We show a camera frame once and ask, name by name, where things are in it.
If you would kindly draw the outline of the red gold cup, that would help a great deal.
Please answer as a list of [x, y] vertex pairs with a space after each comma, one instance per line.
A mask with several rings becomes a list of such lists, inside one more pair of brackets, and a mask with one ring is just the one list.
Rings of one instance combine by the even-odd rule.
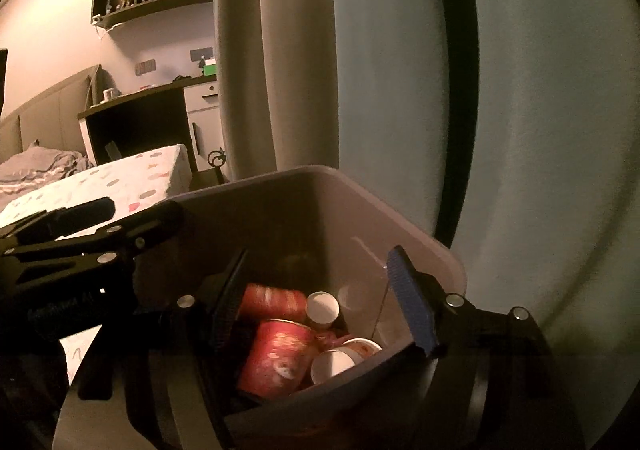
[[318, 355], [316, 333], [308, 326], [283, 319], [259, 324], [238, 388], [265, 400], [291, 395], [302, 384]]
[[250, 283], [244, 292], [239, 316], [256, 321], [282, 319], [303, 322], [306, 306], [306, 296], [296, 289]]

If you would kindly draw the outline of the green box on desk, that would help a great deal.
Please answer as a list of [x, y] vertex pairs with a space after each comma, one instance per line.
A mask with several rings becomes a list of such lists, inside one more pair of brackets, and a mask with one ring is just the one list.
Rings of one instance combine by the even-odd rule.
[[214, 58], [206, 58], [203, 62], [202, 71], [204, 76], [215, 76], [217, 74], [217, 63]]

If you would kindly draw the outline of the dark desk with white drawers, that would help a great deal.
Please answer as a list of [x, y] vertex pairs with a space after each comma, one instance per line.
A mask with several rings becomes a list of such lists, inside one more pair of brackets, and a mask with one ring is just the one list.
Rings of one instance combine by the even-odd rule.
[[82, 141], [98, 165], [169, 145], [186, 147], [192, 171], [226, 154], [217, 77], [183, 78], [122, 95], [78, 115]]

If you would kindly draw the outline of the red wrapper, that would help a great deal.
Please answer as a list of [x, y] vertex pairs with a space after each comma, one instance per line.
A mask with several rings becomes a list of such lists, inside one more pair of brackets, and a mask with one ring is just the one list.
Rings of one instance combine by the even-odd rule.
[[363, 359], [382, 352], [382, 347], [374, 340], [352, 334], [338, 336], [332, 331], [324, 331], [316, 334], [316, 340], [322, 350], [349, 349]]

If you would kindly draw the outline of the patterned pink tablecloth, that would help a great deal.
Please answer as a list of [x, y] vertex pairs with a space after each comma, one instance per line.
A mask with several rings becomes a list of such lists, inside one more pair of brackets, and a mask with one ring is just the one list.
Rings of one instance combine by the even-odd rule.
[[[37, 211], [52, 211], [109, 197], [115, 203], [115, 216], [99, 225], [81, 230], [82, 235], [96, 232], [104, 225], [147, 209], [168, 197], [185, 192], [191, 181], [191, 169], [186, 148], [177, 144], [160, 147], [119, 161], [87, 169], [31, 191], [1, 210], [1, 228]], [[100, 283], [81, 292], [49, 295], [3, 295], [4, 314], [17, 313], [17, 321], [5, 327], [2, 340], [8, 340], [21, 327], [51, 323], [55, 338], [72, 338], [83, 329], [90, 329], [96, 319], [81, 320], [70, 311], [67, 303], [85, 297], [100, 306], [108, 286]]]

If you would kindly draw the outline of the bed with grey bedding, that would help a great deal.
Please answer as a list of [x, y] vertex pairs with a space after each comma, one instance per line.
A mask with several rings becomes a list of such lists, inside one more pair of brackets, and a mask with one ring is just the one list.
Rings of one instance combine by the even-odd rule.
[[40, 147], [35, 141], [1, 163], [1, 209], [31, 191], [93, 167], [85, 154]]

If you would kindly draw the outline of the brown plastic trash bin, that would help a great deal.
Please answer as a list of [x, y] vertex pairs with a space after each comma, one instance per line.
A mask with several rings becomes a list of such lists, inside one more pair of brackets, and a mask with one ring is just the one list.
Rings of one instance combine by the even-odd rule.
[[177, 235], [160, 249], [171, 288], [192, 284], [246, 251], [248, 280], [326, 291], [349, 332], [382, 352], [333, 380], [230, 413], [239, 449], [426, 449], [463, 410], [454, 373], [416, 347], [388, 284], [395, 247], [447, 292], [466, 277], [452, 252], [385, 203], [326, 167], [306, 167], [178, 197]]

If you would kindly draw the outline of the white apple paper cup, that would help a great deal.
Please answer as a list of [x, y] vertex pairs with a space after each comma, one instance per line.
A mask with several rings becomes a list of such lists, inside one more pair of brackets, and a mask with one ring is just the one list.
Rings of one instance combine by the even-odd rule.
[[329, 329], [338, 319], [340, 312], [340, 303], [330, 293], [314, 292], [307, 297], [306, 320], [314, 329]]
[[323, 384], [363, 361], [363, 356], [348, 347], [338, 347], [321, 352], [311, 362], [309, 369], [312, 384]]

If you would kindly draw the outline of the blue and beige curtains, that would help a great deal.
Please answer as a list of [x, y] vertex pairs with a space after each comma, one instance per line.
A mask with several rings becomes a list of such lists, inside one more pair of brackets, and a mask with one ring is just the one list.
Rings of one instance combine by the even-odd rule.
[[233, 176], [340, 168], [639, 429], [639, 0], [214, 0]]

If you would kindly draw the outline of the padded brown headboard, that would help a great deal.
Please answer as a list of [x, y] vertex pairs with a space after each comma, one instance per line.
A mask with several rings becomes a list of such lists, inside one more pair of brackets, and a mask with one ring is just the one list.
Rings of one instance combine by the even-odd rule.
[[1, 119], [1, 162], [35, 141], [48, 149], [86, 153], [78, 115], [99, 103], [103, 69], [90, 66], [65, 78]]

